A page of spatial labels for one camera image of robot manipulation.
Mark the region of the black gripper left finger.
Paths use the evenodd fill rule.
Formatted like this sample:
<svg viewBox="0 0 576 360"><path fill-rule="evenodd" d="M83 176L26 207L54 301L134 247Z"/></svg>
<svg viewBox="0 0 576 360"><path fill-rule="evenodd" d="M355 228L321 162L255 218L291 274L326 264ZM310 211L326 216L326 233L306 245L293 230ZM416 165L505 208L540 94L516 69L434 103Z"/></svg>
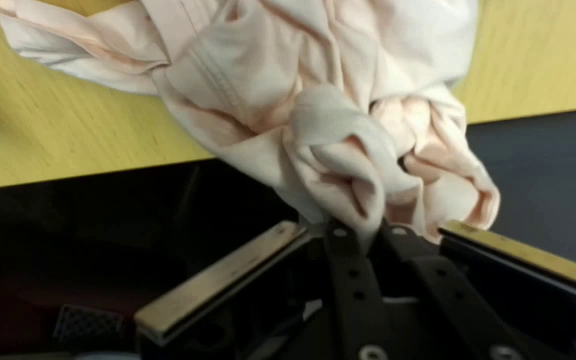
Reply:
<svg viewBox="0 0 576 360"><path fill-rule="evenodd" d="M355 234L339 222L324 233L334 319L343 360L393 360L380 286Z"/></svg>

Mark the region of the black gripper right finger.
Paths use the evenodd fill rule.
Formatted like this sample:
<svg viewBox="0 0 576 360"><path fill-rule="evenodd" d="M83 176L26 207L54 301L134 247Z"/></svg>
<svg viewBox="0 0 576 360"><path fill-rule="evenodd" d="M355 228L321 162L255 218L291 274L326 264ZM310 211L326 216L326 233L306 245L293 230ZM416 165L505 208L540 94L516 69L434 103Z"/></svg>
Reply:
<svg viewBox="0 0 576 360"><path fill-rule="evenodd" d="M460 268L409 226L383 226L382 236L467 360L546 360L547 350L541 344L512 330Z"/></svg>

